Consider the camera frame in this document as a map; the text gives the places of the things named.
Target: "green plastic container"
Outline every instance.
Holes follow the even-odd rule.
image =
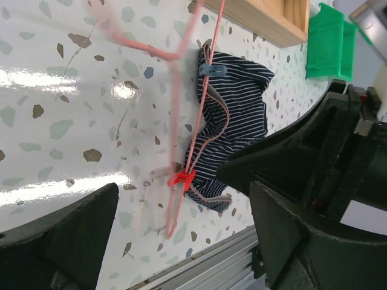
[[[307,77],[332,77],[352,81],[356,26],[344,14],[320,3],[310,18]]]

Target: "navy striped shirt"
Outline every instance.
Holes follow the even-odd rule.
[[[204,49],[199,51],[199,66],[205,63]],[[225,53],[215,52],[213,65],[225,65],[227,75],[210,77],[209,83],[224,99],[230,112],[230,123],[224,133],[210,142],[195,165],[197,171],[192,185],[205,197],[214,198],[227,187],[215,179],[218,167],[227,162],[229,156],[257,141],[267,134],[266,104],[262,93],[267,89],[274,74],[266,67]],[[197,93],[199,102],[203,95],[204,76],[198,76]],[[211,98],[206,97],[203,108],[205,128],[198,134],[192,161],[201,145],[209,138],[218,135],[226,123],[224,109]],[[188,195],[198,204],[222,212],[229,203],[204,202],[193,191]]]

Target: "wooden shelf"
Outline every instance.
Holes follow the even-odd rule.
[[[221,0],[206,0],[219,11]],[[279,47],[308,40],[310,0],[226,0],[225,17],[252,30]]]

